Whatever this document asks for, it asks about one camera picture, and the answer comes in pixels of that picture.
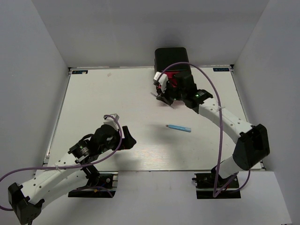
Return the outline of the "pink top drawer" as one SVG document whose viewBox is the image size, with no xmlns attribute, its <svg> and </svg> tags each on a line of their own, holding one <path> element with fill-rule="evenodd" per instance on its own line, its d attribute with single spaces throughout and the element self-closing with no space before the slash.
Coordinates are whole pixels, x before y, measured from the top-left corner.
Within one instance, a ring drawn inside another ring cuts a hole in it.
<svg viewBox="0 0 300 225">
<path fill-rule="evenodd" d="M 179 71 L 175 71 L 175 72 L 165 72 L 165 74 L 167 75 L 167 77 L 168 77 L 168 80 L 169 81 L 172 81 L 172 82 L 175 82 L 176 81 L 176 74 L 178 74 L 179 73 Z"/>
</svg>

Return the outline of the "light blue marker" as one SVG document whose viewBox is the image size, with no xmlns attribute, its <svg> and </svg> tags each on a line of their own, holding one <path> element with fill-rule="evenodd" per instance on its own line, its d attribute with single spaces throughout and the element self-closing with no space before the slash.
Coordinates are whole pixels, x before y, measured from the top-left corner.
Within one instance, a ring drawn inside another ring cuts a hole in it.
<svg viewBox="0 0 300 225">
<path fill-rule="evenodd" d="M 172 125 L 172 124 L 168 124 L 168 125 L 166 125 L 166 127 L 170 128 L 170 129 L 174 129 L 174 130 L 183 131 L 183 132 L 188 132 L 188 133 L 191 132 L 191 128 L 188 128 L 188 127 L 177 126 L 177 125 Z"/>
</svg>

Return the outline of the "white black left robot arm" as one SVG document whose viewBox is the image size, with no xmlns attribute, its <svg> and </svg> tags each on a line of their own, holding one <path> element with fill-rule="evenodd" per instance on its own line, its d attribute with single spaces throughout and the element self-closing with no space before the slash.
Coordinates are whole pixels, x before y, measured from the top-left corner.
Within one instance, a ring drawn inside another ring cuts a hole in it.
<svg viewBox="0 0 300 225">
<path fill-rule="evenodd" d="M 8 200 L 20 224 L 31 224 L 46 205 L 76 188 L 95 188 L 103 184 L 105 178 L 92 162 L 108 150 L 128 150 L 135 144 L 128 127 L 118 130 L 103 124 L 72 146 L 54 164 L 54 170 L 45 170 L 23 184 L 11 184 Z"/>
</svg>

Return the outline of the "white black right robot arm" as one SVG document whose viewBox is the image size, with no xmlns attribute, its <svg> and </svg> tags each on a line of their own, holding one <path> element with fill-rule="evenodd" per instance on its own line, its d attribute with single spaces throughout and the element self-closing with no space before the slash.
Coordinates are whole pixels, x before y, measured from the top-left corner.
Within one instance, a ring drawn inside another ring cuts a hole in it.
<svg viewBox="0 0 300 225">
<path fill-rule="evenodd" d="M 170 81 L 166 74 L 156 72 L 154 84 L 157 99 L 171 105 L 175 100 L 209 119 L 232 139 L 235 148 L 232 156 L 212 169 L 212 183 L 224 186 L 229 177 L 240 171 L 248 171 L 270 154 L 268 133 L 262 124 L 252 125 L 219 106 L 218 101 L 208 91 L 198 89 L 193 76 L 182 71 Z"/>
</svg>

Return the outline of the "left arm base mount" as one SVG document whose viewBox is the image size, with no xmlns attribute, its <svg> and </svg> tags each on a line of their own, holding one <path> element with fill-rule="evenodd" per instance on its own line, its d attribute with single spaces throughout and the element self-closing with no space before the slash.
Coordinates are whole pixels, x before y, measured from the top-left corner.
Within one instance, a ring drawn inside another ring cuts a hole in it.
<svg viewBox="0 0 300 225">
<path fill-rule="evenodd" d="M 118 185 L 118 172 L 97 172 L 85 176 L 84 185 L 68 193 L 70 198 L 113 198 Z"/>
</svg>

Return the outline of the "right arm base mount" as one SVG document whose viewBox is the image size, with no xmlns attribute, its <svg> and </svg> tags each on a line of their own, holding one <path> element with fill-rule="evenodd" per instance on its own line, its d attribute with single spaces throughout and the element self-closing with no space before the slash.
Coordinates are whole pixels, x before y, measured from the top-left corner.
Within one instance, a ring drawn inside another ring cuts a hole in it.
<svg viewBox="0 0 300 225">
<path fill-rule="evenodd" d="M 200 172 L 195 173 L 192 178 L 192 183 L 196 188 L 196 198 L 198 200 L 215 199 L 213 197 L 215 173 L 214 172 Z M 224 189 L 217 195 L 216 199 L 240 199 L 240 187 L 237 176 L 224 187 Z"/>
</svg>

